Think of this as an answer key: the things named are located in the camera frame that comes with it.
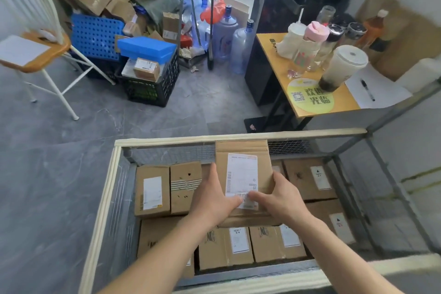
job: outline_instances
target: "person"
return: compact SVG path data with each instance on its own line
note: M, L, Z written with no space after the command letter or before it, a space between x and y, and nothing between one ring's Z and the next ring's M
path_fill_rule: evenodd
M299 190L273 173L272 194L251 191L248 197L289 226L308 246L339 294L403 294L341 241L306 208ZM207 232L222 223L243 200L226 197L212 163L207 180L195 190L190 212L148 253L133 263L100 294L164 294L173 291L191 254Z

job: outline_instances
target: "black marker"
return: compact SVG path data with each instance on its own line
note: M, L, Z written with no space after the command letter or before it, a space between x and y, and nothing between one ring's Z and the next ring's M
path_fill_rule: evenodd
M369 95L370 99L371 99L372 101L375 101L375 98L373 97L371 91L368 89L368 87L367 87L367 85L366 85L366 82L365 82L363 79L361 79L361 85L363 85L363 87L364 87L364 89L366 90L367 94Z

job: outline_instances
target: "pink bottle lid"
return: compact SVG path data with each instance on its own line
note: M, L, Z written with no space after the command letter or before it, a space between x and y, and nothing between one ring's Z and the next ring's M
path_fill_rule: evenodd
M324 42L329 36L329 28L313 21L306 27L305 37L314 42Z

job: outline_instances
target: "red plastic bag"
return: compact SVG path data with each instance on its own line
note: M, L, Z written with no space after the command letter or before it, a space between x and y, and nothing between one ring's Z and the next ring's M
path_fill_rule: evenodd
M225 15L225 1L223 0L215 0L213 7L213 24L216 24L220 20L222 20ZM208 6L205 11L201 13L201 20L206 21L208 24L211 24L211 7Z

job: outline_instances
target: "chair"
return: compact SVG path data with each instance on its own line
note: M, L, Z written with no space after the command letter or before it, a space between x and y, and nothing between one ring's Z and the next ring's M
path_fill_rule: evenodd
M36 98L32 94L31 88L38 88L45 92L58 96L63 102L64 106L68 109L74 120L78 120L79 117L75 114L72 107L70 107L67 100L64 98L64 94L70 90L76 83L78 83L88 72L95 69L112 85L115 83L107 77L107 75L100 70L94 63L92 63L87 57L85 57L80 51L72 46L69 37L63 32L58 20L58 14L52 0L3 0L5 5L11 10L13 15L25 26L26 32L21 37L36 43L40 43L49 48L38 55L36 58L27 62L25 65L18 65L8 62L7 60L0 59L0 64L8 68L14 69L20 80L23 82L25 91L30 96L31 102L36 102ZM74 52L82 61L72 57L70 52ZM45 67L49 65L55 58L65 57L68 60L73 60L76 63L89 66L87 70L82 72L69 86L63 91L60 91L55 85ZM29 83L24 80L24 74L30 74L41 71L46 78L52 90L42 88L35 84Z

